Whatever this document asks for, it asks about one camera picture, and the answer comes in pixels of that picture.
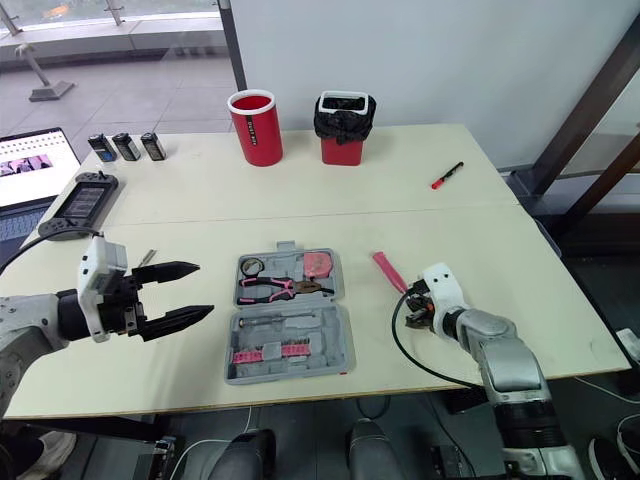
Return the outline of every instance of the pliers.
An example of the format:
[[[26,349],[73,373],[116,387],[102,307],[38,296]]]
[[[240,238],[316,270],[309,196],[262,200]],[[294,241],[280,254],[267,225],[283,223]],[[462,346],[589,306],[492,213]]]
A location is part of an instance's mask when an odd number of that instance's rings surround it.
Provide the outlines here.
[[[291,300],[298,293],[324,292],[333,294],[330,288],[324,288],[318,282],[302,281],[296,282],[289,277],[250,277],[238,282],[241,287],[253,287],[256,285],[269,285],[280,287],[282,290],[275,292],[268,297],[261,298],[238,298],[238,305],[252,305],[254,303],[272,303],[276,300]]]

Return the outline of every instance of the laptop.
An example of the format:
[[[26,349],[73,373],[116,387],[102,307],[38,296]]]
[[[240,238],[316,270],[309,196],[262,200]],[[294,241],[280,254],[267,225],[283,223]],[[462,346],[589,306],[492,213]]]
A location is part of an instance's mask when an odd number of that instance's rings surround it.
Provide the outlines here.
[[[20,248],[79,165],[59,127],[0,138],[0,264]]]

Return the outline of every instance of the gray plastic case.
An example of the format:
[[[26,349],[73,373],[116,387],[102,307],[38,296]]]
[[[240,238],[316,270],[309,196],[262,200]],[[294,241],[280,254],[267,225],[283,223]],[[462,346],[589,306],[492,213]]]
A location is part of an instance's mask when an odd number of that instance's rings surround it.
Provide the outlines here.
[[[334,294],[314,292],[298,294],[291,300],[273,303],[238,305],[241,296],[263,297],[277,289],[268,285],[242,287],[240,280],[247,278],[240,265],[247,258],[258,258],[264,263],[259,276],[304,279],[303,255],[325,252],[331,256],[333,268],[329,277],[314,279]],[[353,342],[348,326],[347,312],[333,302],[342,297],[344,285],[342,270],[335,252],[328,248],[302,250],[295,243],[278,242],[277,251],[243,255],[238,259],[234,303],[240,312],[231,317],[231,328],[225,361],[225,380],[232,385],[270,382],[287,378],[347,373],[353,366]],[[248,322],[271,322],[247,325]],[[282,358],[282,342],[308,339],[311,355]],[[265,360],[259,363],[233,364],[233,354],[262,346]]]

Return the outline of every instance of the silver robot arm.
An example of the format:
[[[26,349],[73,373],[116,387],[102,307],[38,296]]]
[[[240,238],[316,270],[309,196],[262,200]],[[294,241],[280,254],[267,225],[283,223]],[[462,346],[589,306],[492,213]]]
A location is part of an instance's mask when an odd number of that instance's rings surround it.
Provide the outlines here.
[[[199,268],[167,262],[134,268],[125,276],[124,247],[95,236],[82,256],[77,290],[0,297],[0,418],[27,368],[70,341],[91,336],[103,342],[111,333],[140,335],[147,341],[202,320],[213,305],[182,307],[149,321],[138,299],[144,283],[177,280]]]
[[[478,363],[513,477],[584,479],[576,452],[564,438],[547,382],[533,352],[506,318],[469,308],[443,263],[423,272],[433,301],[434,332],[457,342]]]

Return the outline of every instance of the pink tape measure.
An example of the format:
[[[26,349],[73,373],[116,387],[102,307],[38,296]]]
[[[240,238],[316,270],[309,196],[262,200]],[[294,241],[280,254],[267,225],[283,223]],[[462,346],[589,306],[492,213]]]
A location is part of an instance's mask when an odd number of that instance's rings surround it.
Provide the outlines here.
[[[333,268],[331,256],[325,252],[309,252],[303,257],[304,275],[307,278],[327,278]]]

